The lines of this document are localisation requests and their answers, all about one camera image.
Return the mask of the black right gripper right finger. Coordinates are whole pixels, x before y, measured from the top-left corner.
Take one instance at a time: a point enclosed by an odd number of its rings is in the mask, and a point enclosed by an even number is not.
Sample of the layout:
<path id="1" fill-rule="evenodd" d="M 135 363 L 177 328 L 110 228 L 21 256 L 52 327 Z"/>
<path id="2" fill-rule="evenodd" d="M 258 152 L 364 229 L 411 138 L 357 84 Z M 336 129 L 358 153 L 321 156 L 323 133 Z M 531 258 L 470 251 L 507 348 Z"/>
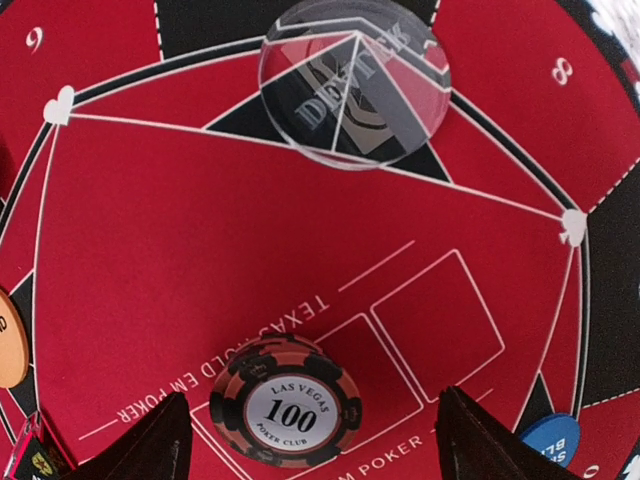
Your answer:
<path id="1" fill-rule="evenodd" d="M 577 477 L 523 443 L 457 386 L 450 386 L 439 395 L 435 433 L 444 479 Z"/>

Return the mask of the blue round blind button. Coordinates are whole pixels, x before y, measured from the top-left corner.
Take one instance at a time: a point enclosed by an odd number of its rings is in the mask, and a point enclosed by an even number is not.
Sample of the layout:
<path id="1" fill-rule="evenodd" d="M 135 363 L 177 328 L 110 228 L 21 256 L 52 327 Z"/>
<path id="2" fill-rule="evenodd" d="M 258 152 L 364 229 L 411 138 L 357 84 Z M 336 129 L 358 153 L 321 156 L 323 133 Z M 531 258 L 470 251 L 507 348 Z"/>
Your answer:
<path id="1" fill-rule="evenodd" d="M 528 427 L 519 439 L 548 460 L 568 468 L 581 440 L 581 426 L 569 414 L 554 413 Z"/>

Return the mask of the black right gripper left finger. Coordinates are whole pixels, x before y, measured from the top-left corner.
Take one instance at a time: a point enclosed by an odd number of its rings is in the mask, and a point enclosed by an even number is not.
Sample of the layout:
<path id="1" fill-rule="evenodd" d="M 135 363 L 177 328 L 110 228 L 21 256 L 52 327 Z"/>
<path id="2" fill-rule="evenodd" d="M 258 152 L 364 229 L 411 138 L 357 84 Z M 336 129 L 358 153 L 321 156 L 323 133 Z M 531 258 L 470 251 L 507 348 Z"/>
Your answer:
<path id="1" fill-rule="evenodd" d="M 171 393 L 122 437 L 67 479 L 187 480 L 193 430 L 182 393 Z"/>

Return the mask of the black triangular button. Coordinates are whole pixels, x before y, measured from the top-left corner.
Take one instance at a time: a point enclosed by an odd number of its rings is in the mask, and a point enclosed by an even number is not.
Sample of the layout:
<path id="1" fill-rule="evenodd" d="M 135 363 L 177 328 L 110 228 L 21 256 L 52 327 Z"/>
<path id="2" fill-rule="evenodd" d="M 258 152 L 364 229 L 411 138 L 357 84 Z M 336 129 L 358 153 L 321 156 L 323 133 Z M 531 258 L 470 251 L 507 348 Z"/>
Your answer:
<path id="1" fill-rule="evenodd" d="M 62 479 L 75 468 L 74 460 L 54 433 L 47 418 L 41 412 L 36 412 L 23 424 L 3 478 Z"/>

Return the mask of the orange round blind button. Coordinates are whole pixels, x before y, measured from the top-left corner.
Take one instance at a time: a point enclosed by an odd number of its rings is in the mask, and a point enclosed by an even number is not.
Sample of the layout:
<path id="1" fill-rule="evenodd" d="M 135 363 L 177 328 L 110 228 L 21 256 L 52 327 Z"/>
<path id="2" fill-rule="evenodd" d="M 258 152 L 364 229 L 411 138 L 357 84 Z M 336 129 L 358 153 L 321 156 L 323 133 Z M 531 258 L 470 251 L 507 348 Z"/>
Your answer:
<path id="1" fill-rule="evenodd" d="M 29 341 L 21 317 L 9 296 L 1 291 L 1 387 L 14 388 L 29 368 Z"/>

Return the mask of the clear round dealer button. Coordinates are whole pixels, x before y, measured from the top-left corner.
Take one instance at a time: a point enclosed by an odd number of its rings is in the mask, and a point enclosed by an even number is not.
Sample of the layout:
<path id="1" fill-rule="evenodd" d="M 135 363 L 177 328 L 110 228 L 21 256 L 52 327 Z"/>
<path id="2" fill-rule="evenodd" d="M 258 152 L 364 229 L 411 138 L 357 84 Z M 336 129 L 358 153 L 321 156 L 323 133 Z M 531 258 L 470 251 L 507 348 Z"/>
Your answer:
<path id="1" fill-rule="evenodd" d="M 259 60 L 276 131 L 350 171 L 404 160 L 442 125 L 449 61 L 427 23 L 395 1 L 302 1 L 275 20 Z"/>

